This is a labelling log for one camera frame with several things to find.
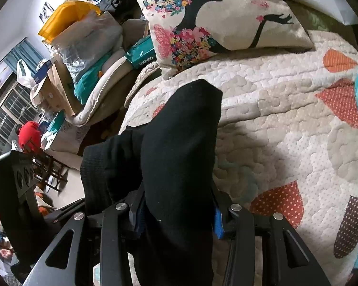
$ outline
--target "woman silhouette print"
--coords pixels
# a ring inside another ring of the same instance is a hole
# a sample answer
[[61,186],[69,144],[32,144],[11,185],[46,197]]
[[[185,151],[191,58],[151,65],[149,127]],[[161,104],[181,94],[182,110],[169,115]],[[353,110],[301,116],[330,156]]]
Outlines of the woman silhouette print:
[[[171,62],[178,71],[189,68],[214,54],[230,51],[220,45],[203,27],[196,26],[196,17],[200,8],[210,1],[221,2],[223,0],[143,0],[147,10],[155,11],[163,18],[166,14],[172,16],[185,10],[182,22],[173,30],[164,29],[159,24],[152,27],[159,43],[160,56],[162,58],[171,56]],[[267,21],[292,24],[289,22],[292,18],[290,15],[285,18],[281,18],[282,16],[283,14],[259,16],[257,19],[260,21],[260,25],[249,48],[256,47]]]

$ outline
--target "bed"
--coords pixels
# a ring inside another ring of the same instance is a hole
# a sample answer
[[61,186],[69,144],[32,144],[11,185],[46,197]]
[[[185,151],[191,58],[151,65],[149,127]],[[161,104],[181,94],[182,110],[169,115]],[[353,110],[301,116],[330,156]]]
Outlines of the bed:
[[[358,51],[336,33],[308,33],[311,51],[235,51],[154,79],[133,97],[120,132],[149,122],[188,82],[204,78],[218,87],[216,185],[252,212],[283,213],[331,284],[344,285],[358,254]],[[227,255],[228,244],[215,240],[215,286]]]

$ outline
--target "yellow bag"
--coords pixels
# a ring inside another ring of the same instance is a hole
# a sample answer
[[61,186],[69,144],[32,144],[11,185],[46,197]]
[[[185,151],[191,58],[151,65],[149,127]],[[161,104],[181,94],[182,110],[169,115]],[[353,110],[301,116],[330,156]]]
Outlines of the yellow bag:
[[67,0],[53,12],[38,35],[42,36],[46,43],[51,44],[57,35],[84,18],[92,9],[100,15],[101,11],[97,5],[79,0]]

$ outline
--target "curtain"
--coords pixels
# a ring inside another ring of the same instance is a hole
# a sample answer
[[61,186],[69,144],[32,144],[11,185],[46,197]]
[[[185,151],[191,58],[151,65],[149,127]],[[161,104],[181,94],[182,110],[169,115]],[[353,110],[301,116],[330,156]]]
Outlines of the curtain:
[[44,57],[38,53],[38,51],[27,41],[27,39],[24,39],[4,57],[4,61],[8,64],[11,70],[16,73],[17,62],[22,59],[31,70],[32,76],[34,76],[36,73],[36,67],[43,58]]

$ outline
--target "metal screw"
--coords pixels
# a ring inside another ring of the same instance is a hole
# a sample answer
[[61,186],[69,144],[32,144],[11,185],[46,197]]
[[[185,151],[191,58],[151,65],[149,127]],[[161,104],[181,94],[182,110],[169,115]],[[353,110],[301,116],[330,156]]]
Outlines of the metal screw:
[[81,220],[84,217],[85,217],[85,214],[82,212],[75,213],[75,215],[73,216],[74,220]]
[[283,218],[284,218],[283,214],[281,214],[281,213],[274,213],[274,214],[273,214],[273,217],[274,217],[276,220],[283,220]]
[[242,207],[240,204],[234,203],[231,205],[231,210],[234,212],[238,212],[241,211]]
[[118,203],[115,208],[118,210],[118,211],[123,211],[123,210],[126,210],[127,208],[127,204],[126,203]]

